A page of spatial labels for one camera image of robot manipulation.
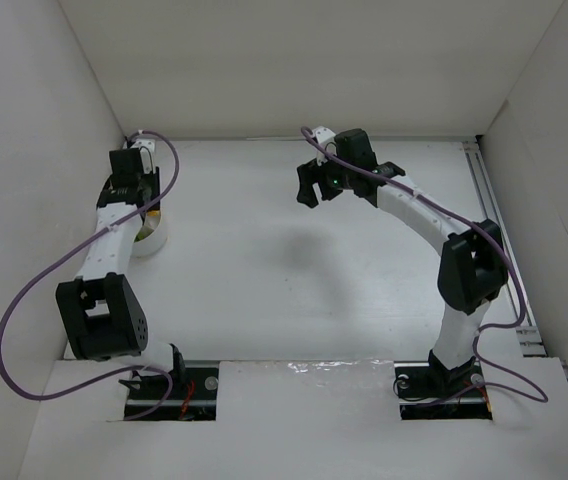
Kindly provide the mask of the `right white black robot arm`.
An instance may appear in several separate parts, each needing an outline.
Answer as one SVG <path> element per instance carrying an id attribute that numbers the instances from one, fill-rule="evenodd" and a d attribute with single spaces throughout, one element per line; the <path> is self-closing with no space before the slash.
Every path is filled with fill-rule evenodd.
<path id="1" fill-rule="evenodd" d="M 426 366 L 397 372 L 395 388 L 409 402 L 452 396 L 472 381 L 473 341 L 508 280 L 500 228 L 491 220 L 465 224 L 436 208 L 403 168 L 378 161 L 360 128 L 335 133 L 305 127 L 302 134 L 316 156 L 297 169 L 299 203 L 315 208 L 350 191 L 402 221 L 439 255 L 440 332 Z"/>

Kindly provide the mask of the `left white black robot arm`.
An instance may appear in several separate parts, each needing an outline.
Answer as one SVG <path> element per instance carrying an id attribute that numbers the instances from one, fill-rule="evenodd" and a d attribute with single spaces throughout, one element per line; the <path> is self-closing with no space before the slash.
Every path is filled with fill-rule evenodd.
<path id="1" fill-rule="evenodd" d="M 179 349 L 153 339 L 126 274 L 130 260 L 157 253 L 166 243 L 161 206 L 138 208 L 160 196 L 160 170 L 148 140 L 109 153 L 111 174 L 96 205 L 96 230 L 75 278 L 55 298 L 68 343 L 78 360 L 116 360 L 167 372 L 175 387 L 187 383 Z"/>

